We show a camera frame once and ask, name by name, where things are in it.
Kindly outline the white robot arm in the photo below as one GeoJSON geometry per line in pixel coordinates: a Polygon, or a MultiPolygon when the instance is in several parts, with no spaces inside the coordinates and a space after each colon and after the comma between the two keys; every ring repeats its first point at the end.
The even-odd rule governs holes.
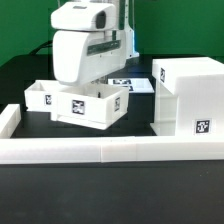
{"type": "Polygon", "coordinates": [[[129,0],[70,0],[51,14],[57,81],[82,85],[139,56],[129,25],[129,0]]]}

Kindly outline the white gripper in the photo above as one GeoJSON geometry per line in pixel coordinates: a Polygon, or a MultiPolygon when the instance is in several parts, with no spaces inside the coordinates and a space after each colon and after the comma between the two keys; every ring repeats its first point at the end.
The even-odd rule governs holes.
{"type": "Polygon", "coordinates": [[[53,70],[64,85],[79,86],[117,70],[126,63],[126,37],[106,32],[57,31],[53,37],[53,70]]]}

